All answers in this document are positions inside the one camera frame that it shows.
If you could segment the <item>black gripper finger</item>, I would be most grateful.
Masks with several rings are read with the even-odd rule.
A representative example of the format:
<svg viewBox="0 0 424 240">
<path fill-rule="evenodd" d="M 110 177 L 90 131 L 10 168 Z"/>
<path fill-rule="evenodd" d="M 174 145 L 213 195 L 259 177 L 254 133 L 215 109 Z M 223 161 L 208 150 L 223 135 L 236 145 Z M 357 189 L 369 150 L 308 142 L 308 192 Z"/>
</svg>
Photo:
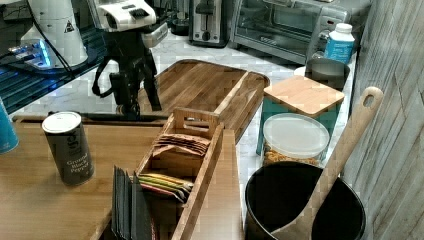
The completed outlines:
<svg viewBox="0 0 424 240">
<path fill-rule="evenodd" d="M 128 119 L 138 119 L 140 109 L 135 87 L 126 74 L 112 74 L 111 83 L 117 104 L 116 111 Z"/>
<path fill-rule="evenodd" d="M 149 73 L 149 72 L 144 72 L 143 75 L 144 75 L 143 86 L 147 93 L 148 100 L 151 104 L 151 109 L 153 111 L 161 111 L 162 107 L 161 107 L 161 103 L 160 103 L 158 92 L 157 92 L 156 78 L 154 77 L 152 73 Z"/>
</svg>

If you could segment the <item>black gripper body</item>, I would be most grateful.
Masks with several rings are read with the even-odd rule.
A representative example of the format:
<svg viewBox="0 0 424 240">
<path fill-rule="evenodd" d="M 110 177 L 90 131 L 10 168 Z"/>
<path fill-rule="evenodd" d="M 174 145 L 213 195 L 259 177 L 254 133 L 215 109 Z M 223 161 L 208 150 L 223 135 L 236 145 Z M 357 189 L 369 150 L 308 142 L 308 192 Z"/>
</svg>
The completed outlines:
<svg viewBox="0 0 424 240">
<path fill-rule="evenodd" d="M 140 32 L 105 32 L 103 41 L 106 46 L 106 62 L 113 60 L 118 63 L 120 69 L 123 69 L 141 61 L 144 64 L 143 70 L 152 77 L 157 74 L 151 50 L 144 45 Z"/>
</svg>

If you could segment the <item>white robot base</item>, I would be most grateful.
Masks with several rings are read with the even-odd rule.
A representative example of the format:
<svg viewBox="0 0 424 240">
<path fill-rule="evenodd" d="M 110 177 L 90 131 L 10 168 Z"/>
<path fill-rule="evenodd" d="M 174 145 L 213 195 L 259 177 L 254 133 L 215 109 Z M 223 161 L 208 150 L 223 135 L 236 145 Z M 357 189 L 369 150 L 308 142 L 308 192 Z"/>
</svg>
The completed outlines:
<svg viewBox="0 0 424 240">
<path fill-rule="evenodd" d="M 71 0 L 27 0 L 33 26 L 21 38 L 35 44 L 28 64 L 40 70 L 76 67 L 88 59 Z"/>
</svg>

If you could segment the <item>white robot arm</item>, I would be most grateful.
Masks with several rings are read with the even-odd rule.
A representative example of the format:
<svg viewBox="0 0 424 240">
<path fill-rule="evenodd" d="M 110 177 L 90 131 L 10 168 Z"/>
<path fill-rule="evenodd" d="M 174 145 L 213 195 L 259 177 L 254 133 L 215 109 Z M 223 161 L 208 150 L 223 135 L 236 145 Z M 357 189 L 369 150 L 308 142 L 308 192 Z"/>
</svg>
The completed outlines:
<svg viewBox="0 0 424 240">
<path fill-rule="evenodd" d="M 155 115 L 140 113 L 139 91 L 143 89 L 152 111 L 162 109 L 158 96 L 157 69 L 151 49 L 168 32 L 164 17 L 159 17 L 148 0 L 87 0 L 95 27 L 103 32 L 106 55 L 95 77 L 99 78 L 110 61 L 119 70 L 109 74 L 111 87 L 103 92 L 97 82 L 92 92 L 105 98 L 113 95 L 117 104 L 115 119 L 154 121 Z"/>
</svg>

